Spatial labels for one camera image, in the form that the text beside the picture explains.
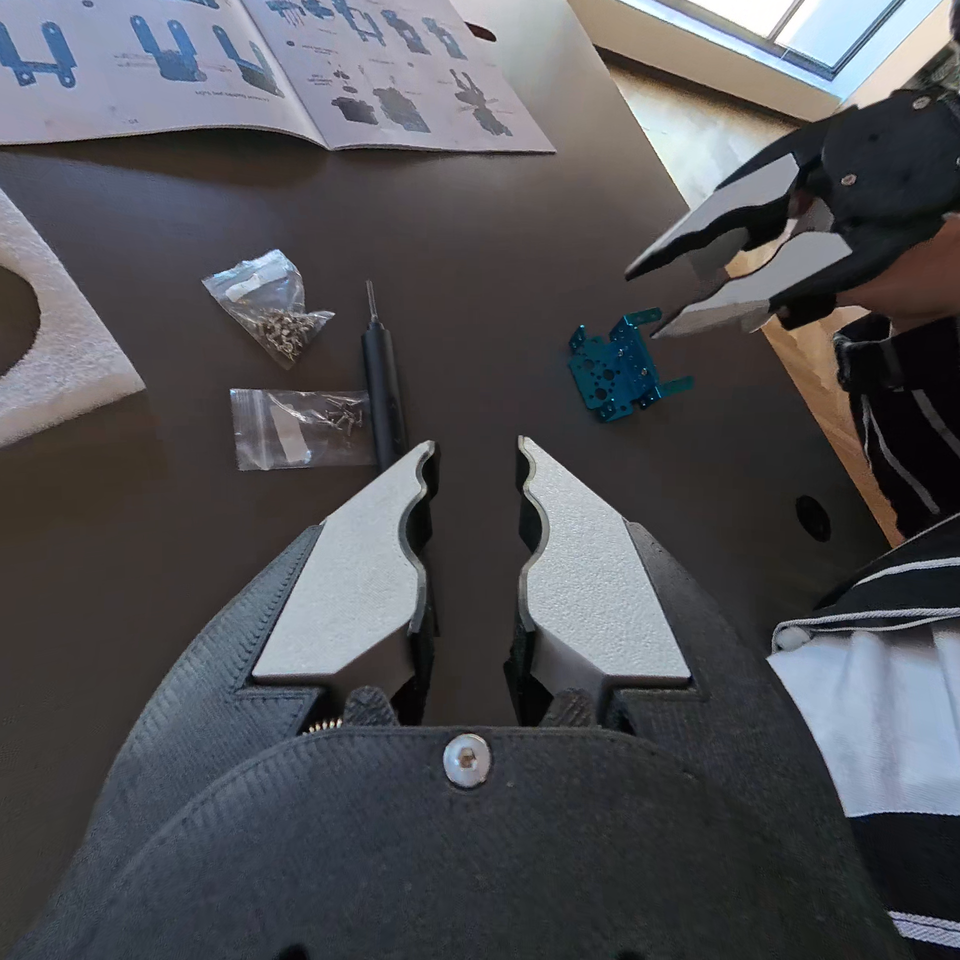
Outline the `crumpled clear screw bag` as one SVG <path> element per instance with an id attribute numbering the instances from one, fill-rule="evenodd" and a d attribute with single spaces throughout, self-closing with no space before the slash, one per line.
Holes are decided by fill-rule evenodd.
<path id="1" fill-rule="evenodd" d="M 280 249 L 201 280 L 204 289 L 284 370 L 291 370 L 335 317 L 308 311 L 300 270 Z"/>

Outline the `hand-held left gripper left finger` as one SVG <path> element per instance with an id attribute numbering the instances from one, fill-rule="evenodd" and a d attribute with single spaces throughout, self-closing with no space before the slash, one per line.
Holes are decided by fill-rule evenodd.
<path id="1" fill-rule="evenodd" d="M 423 722 L 436 615 L 422 553 L 438 486 L 439 448 L 425 440 L 324 519 L 255 683 L 321 688 L 338 705 L 376 687 L 402 724 Z"/>

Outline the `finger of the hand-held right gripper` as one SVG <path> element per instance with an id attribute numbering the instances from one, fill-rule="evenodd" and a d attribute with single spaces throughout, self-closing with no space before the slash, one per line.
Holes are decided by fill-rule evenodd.
<path id="1" fill-rule="evenodd" d="M 630 282 L 687 258 L 699 280 L 707 280 L 754 235 L 784 230 L 790 196 L 801 167 L 787 153 L 715 190 L 661 234 L 625 270 Z"/>
<path id="2" fill-rule="evenodd" d="M 712 238 L 704 230 L 672 229 L 650 246 L 651 271 L 689 256 L 702 282 L 684 302 L 662 307 L 652 339 L 678 339 L 728 327 L 757 330 L 786 300 L 806 295 L 791 294 L 793 288 L 810 284 L 853 254 L 840 235 L 808 231 L 784 241 L 763 266 L 732 278 L 726 265 L 741 252 L 739 243 L 747 236 L 745 229 L 724 230 Z"/>

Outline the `person's right forearm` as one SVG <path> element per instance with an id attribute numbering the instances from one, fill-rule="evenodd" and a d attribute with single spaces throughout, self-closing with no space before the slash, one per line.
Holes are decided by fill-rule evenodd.
<path id="1" fill-rule="evenodd" d="M 870 472 L 911 538 L 959 511 L 959 321 L 938 318 L 896 333 L 868 314 L 833 335 Z"/>

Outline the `blue metal bracket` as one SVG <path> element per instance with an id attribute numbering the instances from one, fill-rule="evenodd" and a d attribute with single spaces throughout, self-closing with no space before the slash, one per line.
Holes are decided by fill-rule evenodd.
<path id="1" fill-rule="evenodd" d="M 618 421 L 693 388 L 691 376 L 663 380 L 643 340 L 641 328 L 662 318 L 659 309 L 636 311 L 619 318 L 606 338 L 589 336 L 582 324 L 571 335 L 568 367 L 584 406 L 600 422 Z"/>

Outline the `dark desk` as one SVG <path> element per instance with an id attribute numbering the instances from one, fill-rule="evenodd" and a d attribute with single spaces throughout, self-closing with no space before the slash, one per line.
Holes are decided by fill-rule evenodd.
<path id="1" fill-rule="evenodd" d="M 2 469 L 2 922 L 9 958 L 910 958 L 798 710 L 668 546 L 780 588 L 810 553 L 790 385 L 734 337 L 706 387 L 604 430 L 561 371 L 625 303 L 630 235 L 679 210 L 561 2 L 494 2 L 556 152 L 325 151 L 225 128 L 2 147 L 2 186 L 92 301 L 149 403 L 19 440 Z M 252 673 L 325 518 L 378 477 L 241 476 L 243 357 L 201 275 L 276 242 L 345 310 L 310 374 L 359 375 L 361 287 L 398 339 L 409 452 L 438 446 L 421 558 L 422 722 Z M 630 524 L 692 687 L 561 692 L 536 726 L 504 665 L 522 566 L 517 440 Z"/>

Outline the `flat clear screw bag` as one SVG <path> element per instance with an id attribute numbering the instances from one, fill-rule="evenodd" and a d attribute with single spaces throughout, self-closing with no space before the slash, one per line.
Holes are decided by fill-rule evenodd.
<path id="1" fill-rule="evenodd" d="M 377 464 L 365 390 L 231 389 L 229 397 L 241 472 Z"/>

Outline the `black electric screwdriver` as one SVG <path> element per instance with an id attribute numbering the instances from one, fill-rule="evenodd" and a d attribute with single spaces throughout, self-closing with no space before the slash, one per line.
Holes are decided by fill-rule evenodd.
<path id="1" fill-rule="evenodd" d="M 393 338 L 378 316 L 374 283 L 366 280 L 369 322 L 362 336 L 366 388 L 380 474 L 410 449 Z"/>

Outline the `person's right hand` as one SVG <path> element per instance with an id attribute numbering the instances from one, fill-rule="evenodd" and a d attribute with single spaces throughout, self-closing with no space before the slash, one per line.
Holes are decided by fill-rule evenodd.
<path id="1" fill-rule="evenodd" d="M 838 308 L 885 317 L 892 335 L 959 315 L 959 214 L 950 213 L 931 239 L 911 247 L 869 282 L 836 296 Z"/>

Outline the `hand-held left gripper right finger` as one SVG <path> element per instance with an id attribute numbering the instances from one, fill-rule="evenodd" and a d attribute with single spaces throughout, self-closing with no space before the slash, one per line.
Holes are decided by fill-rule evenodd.
<path id="1" fill-rule="evenodd" d="M 528 436 L 516 441 L 517 583 L 504 664 L 522 726 L 565 690 L 603 716 L 618 690 L 692 688 L 682 652 L 626 518 Z"/>

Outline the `instruction booklet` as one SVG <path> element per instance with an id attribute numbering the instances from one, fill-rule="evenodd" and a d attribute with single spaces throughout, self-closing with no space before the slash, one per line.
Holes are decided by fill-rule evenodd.
<path id="1" fill-rule="evenodd" d="M 550 155 L 450 2 L 3 1 L 3 146 L 249 129 Z"/>

